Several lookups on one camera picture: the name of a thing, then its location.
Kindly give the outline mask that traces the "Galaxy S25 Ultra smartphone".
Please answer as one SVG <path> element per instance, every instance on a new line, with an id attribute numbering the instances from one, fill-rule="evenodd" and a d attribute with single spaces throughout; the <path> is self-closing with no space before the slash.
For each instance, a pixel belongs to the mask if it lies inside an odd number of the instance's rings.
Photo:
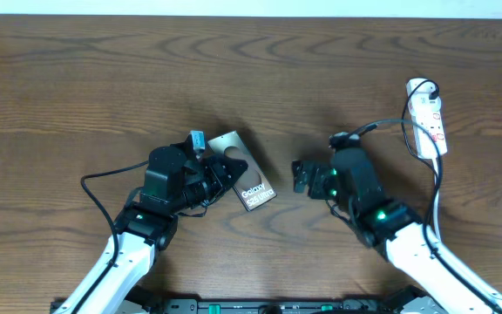
<path id="1" fill-rule="evenodd" d="M 222 154 L 231 159 L 244 160 L 248 164 L 248 169 L 234 184 L 234 191 L 247 211 L 253 211 L 277 196 L 272 185 L 236 131 L 213 138 L 208 141 L 208 145 L 215 154 Z"/>

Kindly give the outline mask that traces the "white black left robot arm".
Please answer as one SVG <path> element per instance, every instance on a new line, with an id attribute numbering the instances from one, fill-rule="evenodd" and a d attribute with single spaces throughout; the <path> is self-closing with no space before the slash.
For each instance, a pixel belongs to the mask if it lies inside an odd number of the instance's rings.
<path id="1" fill-rule="evenodd" d="M 172 241 L 179 212 L 208 208 L 248 170 L 245 160 L 198 158 L 179 143 L 150 152 L 144 183 L 128 196 L 105 249 L 58 313 L 113 313 Z"/>

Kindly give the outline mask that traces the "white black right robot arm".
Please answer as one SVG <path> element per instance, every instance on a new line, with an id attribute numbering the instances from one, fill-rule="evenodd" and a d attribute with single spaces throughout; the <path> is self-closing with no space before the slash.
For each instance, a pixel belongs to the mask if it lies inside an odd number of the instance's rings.
<path id="1" fill-rule="evenodd" d="M 368 155 L 358 147 L 341 149 L 328 163 L 295 160 L 294 190 L 311 199 L 333 201 L 333 214 L 368 248 L 401 270 L 447 313 L 502 313 L 502 294 L 459 260 L 421 216 L 390 198 Z"/>

